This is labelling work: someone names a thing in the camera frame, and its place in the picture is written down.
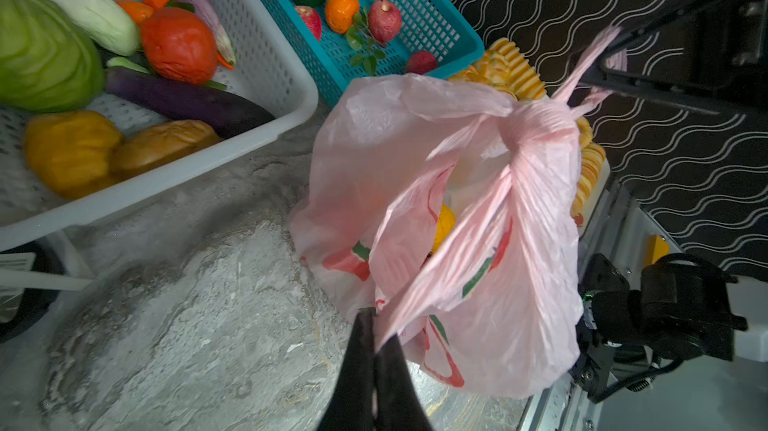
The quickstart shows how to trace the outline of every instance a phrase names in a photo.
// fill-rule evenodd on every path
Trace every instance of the orange fruit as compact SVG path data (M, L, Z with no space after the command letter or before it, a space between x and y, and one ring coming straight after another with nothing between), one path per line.
M360 2L358 0L328 0L326 2L326 21L335 33L343 34L352 25L352 17L359 11Z

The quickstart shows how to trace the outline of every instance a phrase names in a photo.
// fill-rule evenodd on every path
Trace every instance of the perforated basket wall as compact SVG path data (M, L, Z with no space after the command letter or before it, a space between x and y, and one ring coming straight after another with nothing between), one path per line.
M214 79L277 119L99 193L64 202L24 163L24 129L31 115L0 106L0 251L130 206L259 148L312 116L317 89L261 2L211 1L237 57L235 70L220 66ZM101 112L126 136L166 121L158 113L109 94L93 100L88 109Z
M370 6L376 0L360 0ZM401 74L410 55L427 50L437 58L439 67L430 76L447 78L467 68L483 54L480 37L456 10L450 0L389 0L402 14L398 37L388 43L386 58L379 60L377 75ZM356 54L343 35L333 33L323 19L322 38L318 42L306 28L291 0L262 0L280 25L286 38L315 79L322 97L336 104L351 80L368 76L361 66L352 68ZM324 9L317 8L324 16Z

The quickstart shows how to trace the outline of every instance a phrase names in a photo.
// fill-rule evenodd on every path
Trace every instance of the blue plastic basket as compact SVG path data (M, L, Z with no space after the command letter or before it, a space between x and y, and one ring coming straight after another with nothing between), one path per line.
M356 54L343 35L333 33L325 22L323 8L322 39L317 41L306 27L291 0L261 0L309 70L322 97L335 105L350 81L368 76L361 66L352 68L350 58ZM376 0L360 0L360 7ZM427 50L438 60L439 67L428 73L448 78L469 67L482 56L480 36L467 23L449 0L389 0L402 14L398 37L388 43L386 58L379 60L377 75L402 74L408 58Z

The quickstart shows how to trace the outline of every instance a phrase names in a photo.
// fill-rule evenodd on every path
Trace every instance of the white plastic basket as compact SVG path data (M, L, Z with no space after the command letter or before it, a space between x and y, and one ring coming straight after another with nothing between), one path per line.
M260 148L312 116L317 88L260 0L212 0L235 47L233 71L215 80L263 106L276 120L216 146L73 202L49 191L27 169L22 139L28 113L0 106L0 251L72 225L87 225ZM126 136L166 119L103 94L88 109L101 112Z

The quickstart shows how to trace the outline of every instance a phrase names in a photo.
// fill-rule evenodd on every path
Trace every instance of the gray marble surface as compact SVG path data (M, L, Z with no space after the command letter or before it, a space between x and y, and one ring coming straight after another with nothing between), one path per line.
M293 255L327 110L108 222L68 230L98 280L0 345L0 429L314 429L350 325ZM435 429L516 429L524 400L411 366Z

